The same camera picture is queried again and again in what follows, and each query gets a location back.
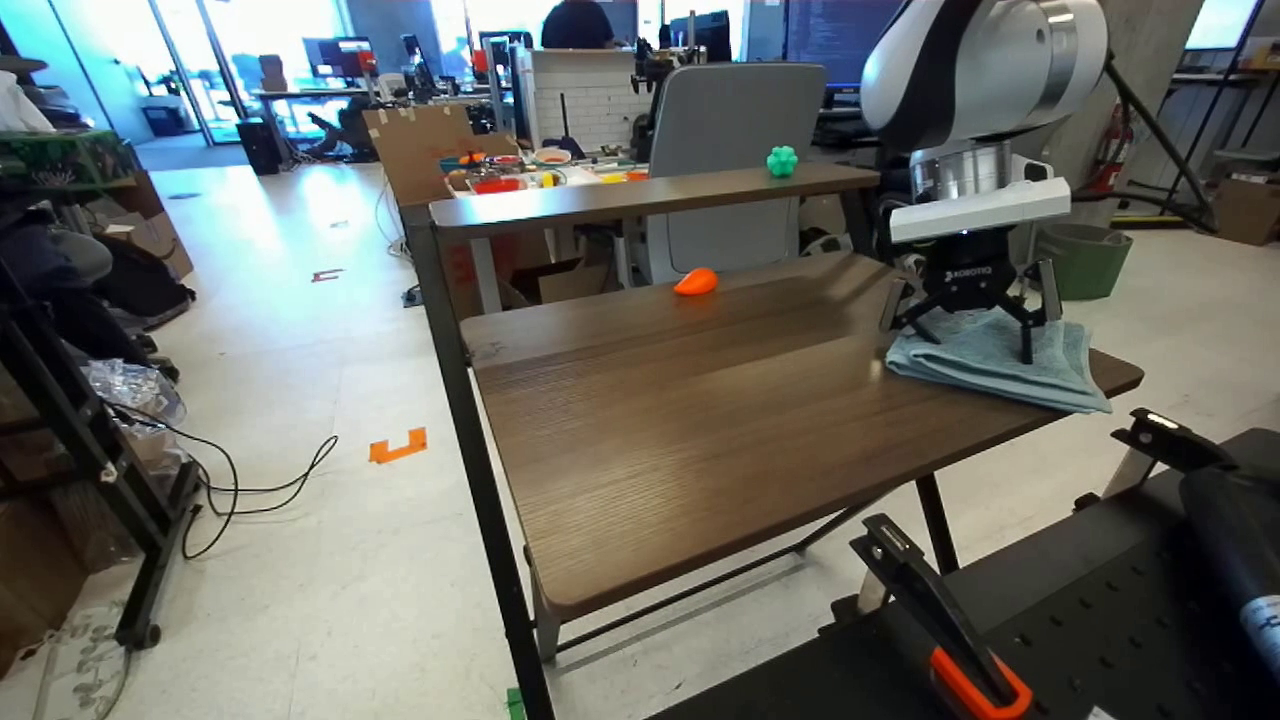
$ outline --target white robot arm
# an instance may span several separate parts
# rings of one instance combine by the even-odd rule
[[[1064,119],[1100,80],[1095,0],[909,0],[862,63],[862,116],[910,149],[893,245],[1064,215],[1072,189],[1007,137]]]

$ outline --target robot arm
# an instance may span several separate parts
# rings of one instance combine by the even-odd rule
[[[862,116],[896,149],[1002,140],[1064,119],[1103,61],[1095,0],[910,0],[862,63]]]

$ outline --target office chair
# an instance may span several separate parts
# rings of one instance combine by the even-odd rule
[[[819,63],[690,63],[663,80],[649,174],[760,169],[772,145],[811,155]],[[649,215],[649,281],[690,264],[719,272],[800,257],[800,200]]]

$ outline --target wooden desk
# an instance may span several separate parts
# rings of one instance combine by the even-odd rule
[[[888,377],[896,285],[811,257],[696,305],[638,288],[464,321],[545,657],[561,619],[1061,420]],[[1140,385],[1103,350],[1093,371],[1106,394]]]
[[[472,239],[472,264],[479,285],[479,309],[501,310],[492,233],[545,229],[545,225],[601,225],[636,218],[657,212],[750,202],[776,196],[837,196],[875,189],[880,174],[830,158],[804,158],[790,178],[768,178],[765,169],[652,174],[638,183],[593,183],[593,189],[528,189],[502,196],[455,196],[428,202],[437,236]]]

